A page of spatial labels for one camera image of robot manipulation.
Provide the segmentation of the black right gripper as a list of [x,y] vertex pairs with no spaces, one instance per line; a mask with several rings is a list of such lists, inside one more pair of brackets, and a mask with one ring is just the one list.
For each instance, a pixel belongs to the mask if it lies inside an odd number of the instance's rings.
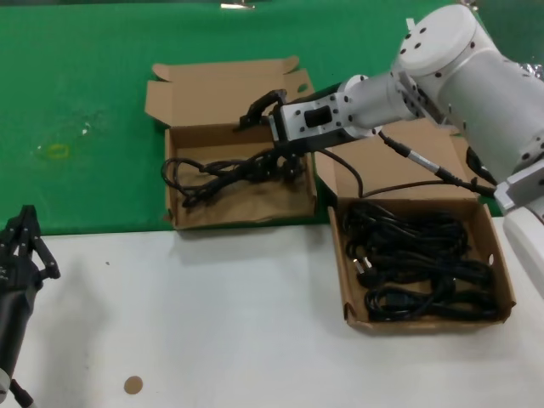
[[276,89],[254,101],[240,117],[238,128],[269,124],[275,145],[295,154],[279,156],[275,178],[295,183],[305,172],[303,155],[348,142],[348,132],[337,108],[341,83],[310,96],[286,101],[287,91]]

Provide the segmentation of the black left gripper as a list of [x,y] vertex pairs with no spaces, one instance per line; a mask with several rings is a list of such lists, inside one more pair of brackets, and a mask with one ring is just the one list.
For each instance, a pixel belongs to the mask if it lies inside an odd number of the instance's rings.
[[[22,253],[15,254],[19,243]],[[42,279],[59,279],[59,265],[43,241],[37,210],[25,205],[1,231],[1,370],[6,374],[14,373],[34,308],[39,271],[31,260],[33,252],[43,262]]]

